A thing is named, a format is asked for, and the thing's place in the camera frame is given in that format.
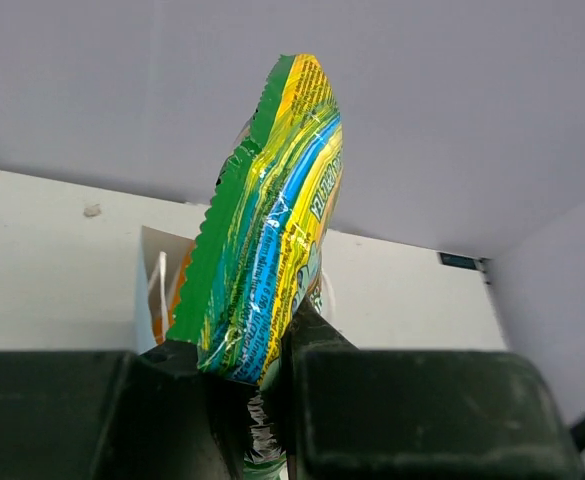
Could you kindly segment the green yellow Fox's candy bag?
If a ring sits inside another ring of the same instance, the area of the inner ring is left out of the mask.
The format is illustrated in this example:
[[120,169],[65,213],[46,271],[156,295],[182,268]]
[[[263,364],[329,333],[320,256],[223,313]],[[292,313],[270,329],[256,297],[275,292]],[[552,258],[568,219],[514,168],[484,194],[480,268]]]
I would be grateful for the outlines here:
[[266,391],[303,302],[322,304],[321,248],[341,179],[343,129],[311,54],[284,55],[224,162],[166,336],[194,344],[200,371],[243,384],[243,473],[276,479],[286,463]]

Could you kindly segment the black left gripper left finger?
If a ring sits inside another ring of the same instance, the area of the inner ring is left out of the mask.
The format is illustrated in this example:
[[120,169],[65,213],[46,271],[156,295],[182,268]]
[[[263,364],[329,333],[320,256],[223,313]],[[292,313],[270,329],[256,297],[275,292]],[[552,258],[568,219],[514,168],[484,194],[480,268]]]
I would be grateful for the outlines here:
[[176,341],[123,355],[94,478],[243,478],[250,389],[196,363],[196,348]]

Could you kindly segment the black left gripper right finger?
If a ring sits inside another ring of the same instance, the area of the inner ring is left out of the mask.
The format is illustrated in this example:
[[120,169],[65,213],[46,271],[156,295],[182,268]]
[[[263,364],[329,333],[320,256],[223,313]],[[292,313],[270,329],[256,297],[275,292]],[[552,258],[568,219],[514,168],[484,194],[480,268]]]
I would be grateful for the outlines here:
[[355,347],[303,300],[283,337],[277,420],[291,479],[418,479],[412,353]]

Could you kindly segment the orange Kettle chips bag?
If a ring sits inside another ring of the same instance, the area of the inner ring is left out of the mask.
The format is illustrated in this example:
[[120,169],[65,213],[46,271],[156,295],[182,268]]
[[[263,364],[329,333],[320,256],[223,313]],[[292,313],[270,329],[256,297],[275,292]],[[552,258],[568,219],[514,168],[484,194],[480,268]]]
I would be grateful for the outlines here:
[[181,300],[180,290],[186,282],[186,268],[191,264],[194,246],[195,242],[187,238],[185,253],[169,287],[166,287],[168,255],[163,251],[159,253],[155,268],[148,281],[148,291],[151,291],[156,282],[159,282],[160,312],[152,320],[152,331],[157,344],[166,340],[168,330],[175,323],[174,311]]

